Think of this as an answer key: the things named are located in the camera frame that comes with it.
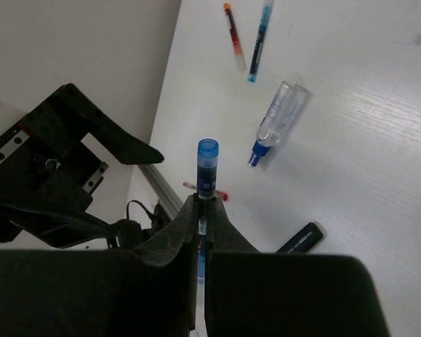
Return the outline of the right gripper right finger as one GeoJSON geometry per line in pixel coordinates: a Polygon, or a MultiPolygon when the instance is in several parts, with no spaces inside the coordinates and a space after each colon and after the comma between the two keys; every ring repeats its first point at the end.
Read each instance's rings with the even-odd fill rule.
{"type": "Polygon", "coordinates": [[[372,277],[357,258],[262,253],[209,210],[204,317],[209,336],[388,336],[372,277]]]}

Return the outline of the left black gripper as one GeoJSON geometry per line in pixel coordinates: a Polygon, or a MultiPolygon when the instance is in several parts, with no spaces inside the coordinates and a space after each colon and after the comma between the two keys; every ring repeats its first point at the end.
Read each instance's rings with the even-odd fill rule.
{"type": "Polygon", "coordinates": [[[108,238],[108,224],[86,213],[109,168],[84,145],[87,134],[121,164],[164,160],[74,84],[62,85],[0,136],[0,243],[22,231],[50,246],[108,238]]]}

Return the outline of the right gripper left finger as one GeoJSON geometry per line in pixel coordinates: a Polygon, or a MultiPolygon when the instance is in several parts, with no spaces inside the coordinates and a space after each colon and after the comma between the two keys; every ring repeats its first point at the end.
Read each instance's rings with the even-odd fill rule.
{"type": "Polygon", "coordinates": [[[0,336],[187,336],[197,209],[131,250],[0,250],[0,336]]]}

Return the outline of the blue gel pen clear cap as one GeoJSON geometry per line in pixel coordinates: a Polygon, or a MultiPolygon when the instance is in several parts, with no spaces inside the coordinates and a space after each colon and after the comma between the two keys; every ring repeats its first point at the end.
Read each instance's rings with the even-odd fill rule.
{"type": "Polygon", "coordinates": [[[197,149],[196,180],[196,191],[199,201],[199,254],[196,304],[199,308],[204,307],[204,287],[206,274],[206,230],[209,217],[208,210],[216,191],[218,155],[219,144],[216,140],[206,138],[199,141],[197,149]]]}

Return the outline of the red gel pen clear cap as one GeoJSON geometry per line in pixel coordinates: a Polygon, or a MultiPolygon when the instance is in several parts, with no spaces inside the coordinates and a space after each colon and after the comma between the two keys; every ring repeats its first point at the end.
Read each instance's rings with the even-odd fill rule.
{"type": "Polygon", "coordinates": [[[232,14],[232,7],[229,3],[224,3],[223,9],[225,12],[225,17],[227,19],[227,23],[229,27],[229,33],[232,40],[236,66],[237,66],[238,71],[244,72],[246,70],[246,62],[244,59],[243,49],[241,47],[238,31],[235,25],[234,16],[232,14]]]}

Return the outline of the blue gel pen teal end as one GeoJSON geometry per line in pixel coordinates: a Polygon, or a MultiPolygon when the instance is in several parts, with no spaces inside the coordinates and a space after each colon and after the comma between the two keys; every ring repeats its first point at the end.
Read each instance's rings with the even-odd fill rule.
{"type": "Polygon", "coordinates": [[[265,42],[265,36],[269,20],[271,18],[274,1],[266,1],[262,7],[262,14],[260,17],[260,24],[258,27],[258,33],[255,40],[255,47],[253,50],[253,57],[250,63],[250,69],[248,73],[248,82],[255,83],[257,79],[258,69],[260,65],[260,58],[262,55],[262,48],[265,42]]]}

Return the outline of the purple black highlighter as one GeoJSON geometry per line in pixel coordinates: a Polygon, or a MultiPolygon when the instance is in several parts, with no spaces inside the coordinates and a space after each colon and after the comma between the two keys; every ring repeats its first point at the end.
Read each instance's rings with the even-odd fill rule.
{"type": "Polygon", "coordinates": [[[324,238],[324,233],[316,223],[308,223],[291,239],[289,239],[277,253],[308,253],[324,238]]]}

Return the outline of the aluminium front rail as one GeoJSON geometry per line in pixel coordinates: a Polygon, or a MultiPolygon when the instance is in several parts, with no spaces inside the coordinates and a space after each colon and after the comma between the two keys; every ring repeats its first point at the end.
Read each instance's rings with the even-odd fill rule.
{"type": "Polygon", "coordinates": [[[141,165],[139,169],[155,191],[160,205],[162,205],[170,219],[174,219],[184,202],[175,193],[155,165],[141,165]]]}

